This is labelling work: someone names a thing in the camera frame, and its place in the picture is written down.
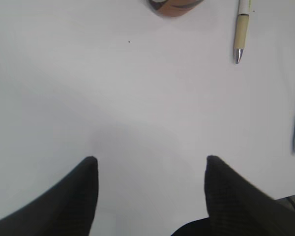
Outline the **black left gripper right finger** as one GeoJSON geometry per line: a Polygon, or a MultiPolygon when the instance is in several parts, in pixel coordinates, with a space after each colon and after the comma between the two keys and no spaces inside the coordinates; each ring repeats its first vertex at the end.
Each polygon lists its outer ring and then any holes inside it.
{"type": "Polygon", "coordinates": [[[206,207],[215,236],[295,236],[295,212],[253,186],[222,159],[208,156],[206,207]]]}

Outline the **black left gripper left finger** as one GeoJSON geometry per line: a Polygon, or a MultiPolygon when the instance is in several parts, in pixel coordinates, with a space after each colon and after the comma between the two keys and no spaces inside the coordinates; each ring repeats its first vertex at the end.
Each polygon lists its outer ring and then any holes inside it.
{"type": "Polygon", "coordinates": [[[82,160],[44,194],[0,220],[0,236],[88,236],[98,200],[98,161],[82,160]]]}

